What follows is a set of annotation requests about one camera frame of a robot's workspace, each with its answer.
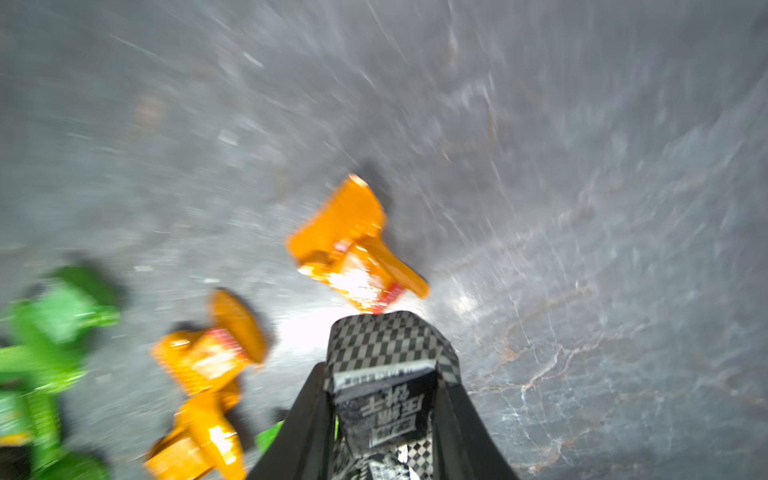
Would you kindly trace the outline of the black checkered cookie packet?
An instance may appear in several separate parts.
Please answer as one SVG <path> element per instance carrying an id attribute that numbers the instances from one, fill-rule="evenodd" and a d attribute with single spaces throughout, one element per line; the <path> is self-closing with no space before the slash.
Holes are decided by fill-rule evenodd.
<path id="1" fill-rule="evenodd" d="M 324 381 L 336 419 L 333 478 L 434 478 L 435 398 L 460 382 L 450 342 L 413 312 L 336 321 Z"/>

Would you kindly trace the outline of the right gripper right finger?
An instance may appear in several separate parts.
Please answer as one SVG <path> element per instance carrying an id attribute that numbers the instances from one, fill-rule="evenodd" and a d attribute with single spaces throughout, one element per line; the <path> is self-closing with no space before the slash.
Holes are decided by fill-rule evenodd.
<path id="1" fill-rule="evenodd" d="M 432 431 L 434 479 L 518 479 L 462 385 L 437 390 Z"/>

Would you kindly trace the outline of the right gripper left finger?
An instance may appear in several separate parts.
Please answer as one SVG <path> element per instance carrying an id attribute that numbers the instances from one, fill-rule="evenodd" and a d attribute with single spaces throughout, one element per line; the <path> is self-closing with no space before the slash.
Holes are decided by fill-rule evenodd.
<path id="1" fill-rule="evenodd" d="M 325 364 L 316 364 L 279 433 L 247 480 L 326 480 L 332 477 L 334 413 L 324 389 Z"/>

